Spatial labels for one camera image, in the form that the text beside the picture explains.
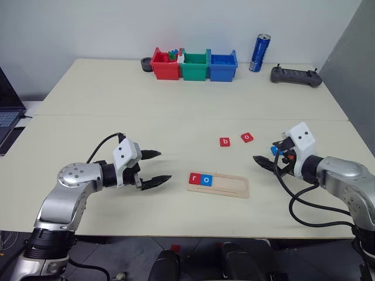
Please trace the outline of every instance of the green bin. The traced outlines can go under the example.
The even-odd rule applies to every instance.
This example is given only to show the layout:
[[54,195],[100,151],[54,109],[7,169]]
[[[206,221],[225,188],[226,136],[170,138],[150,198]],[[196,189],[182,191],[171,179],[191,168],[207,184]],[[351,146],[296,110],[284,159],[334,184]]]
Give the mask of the green bin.
[[187,54],[182,48],[183,63],[180,63],[182,77],[188,81],[204,81],[208,77],[209,50],[205,54]]

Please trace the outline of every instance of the laptop screen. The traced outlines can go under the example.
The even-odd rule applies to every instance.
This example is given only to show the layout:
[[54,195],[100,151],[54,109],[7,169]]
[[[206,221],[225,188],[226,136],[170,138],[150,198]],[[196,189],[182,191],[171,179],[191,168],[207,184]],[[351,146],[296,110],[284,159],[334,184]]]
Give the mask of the laptop screen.
[[0,68],[0,109],[25,109],[12,85]]

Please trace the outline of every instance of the energy drink can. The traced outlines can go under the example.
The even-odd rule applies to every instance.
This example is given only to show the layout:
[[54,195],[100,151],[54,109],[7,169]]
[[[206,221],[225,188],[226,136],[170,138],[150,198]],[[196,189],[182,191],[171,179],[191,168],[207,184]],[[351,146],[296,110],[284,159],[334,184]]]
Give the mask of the energy drink can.
[[259,72],[263,64],[263,59],[267,47],[270,44],[271,36],[268,34],[259,34],[257,42],[255,43],[253,57],[251,58],[250,67],[248,68],[252,72]]

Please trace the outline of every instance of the red bin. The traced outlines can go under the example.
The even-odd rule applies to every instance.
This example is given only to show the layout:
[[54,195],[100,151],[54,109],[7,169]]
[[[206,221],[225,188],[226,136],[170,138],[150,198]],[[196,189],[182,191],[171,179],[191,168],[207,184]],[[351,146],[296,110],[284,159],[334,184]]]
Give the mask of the red bin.
[[151,66],[157,79],[178,80],[179,79],[179,63],[177,62],[178,54],[175,60],[170,60],[168,53],[160,52],[157,47],[151,59]]

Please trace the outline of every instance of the black controller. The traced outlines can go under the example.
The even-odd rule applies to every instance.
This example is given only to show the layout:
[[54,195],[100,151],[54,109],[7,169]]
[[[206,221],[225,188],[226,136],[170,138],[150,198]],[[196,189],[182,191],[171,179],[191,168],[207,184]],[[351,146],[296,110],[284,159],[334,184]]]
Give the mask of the black controller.
[[319,74],[316,73],[316,69],[314,71],[284,69],[281,68],[280,64],[277,64],[277,66],[273,67],[271,70],[271,81],[273,83],[289,82],[304,84],[316,88],[323,81]]

